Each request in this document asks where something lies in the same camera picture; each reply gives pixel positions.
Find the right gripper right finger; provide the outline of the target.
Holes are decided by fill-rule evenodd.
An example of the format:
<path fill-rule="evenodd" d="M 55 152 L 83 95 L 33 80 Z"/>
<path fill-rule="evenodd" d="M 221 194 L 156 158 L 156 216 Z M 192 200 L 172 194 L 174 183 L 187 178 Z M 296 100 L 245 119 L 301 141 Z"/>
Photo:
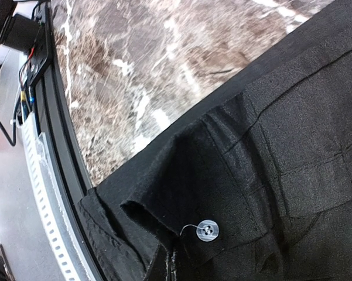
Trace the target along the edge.
<path fill-rule="evenodd" d="M 184 250 L 173 249 L 170 257 L 170 279 L 177 281 L 190 280 L 189 259 Z"/>

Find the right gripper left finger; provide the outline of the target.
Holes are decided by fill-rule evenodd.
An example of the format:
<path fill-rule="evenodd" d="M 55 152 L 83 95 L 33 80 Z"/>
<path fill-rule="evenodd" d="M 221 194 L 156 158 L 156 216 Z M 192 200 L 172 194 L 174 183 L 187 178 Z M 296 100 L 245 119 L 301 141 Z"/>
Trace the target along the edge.
<path fill-rule="evenodd" d="M 170 277 L 170 257 L 162 245 L 158 245 L 153 260 L 148 267 L 145 281 L 166 281 Z"/>

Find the black long sleeve shirt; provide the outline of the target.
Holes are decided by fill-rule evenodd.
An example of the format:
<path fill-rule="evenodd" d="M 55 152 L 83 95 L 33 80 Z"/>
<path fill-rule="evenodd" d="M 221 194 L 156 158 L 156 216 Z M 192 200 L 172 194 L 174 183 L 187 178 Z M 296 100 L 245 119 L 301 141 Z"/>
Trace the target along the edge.
<path fill-rule="evenodd" d="M 352 280 L 352 1 L 334 1 L 79 202 L 107 280 Z"/>

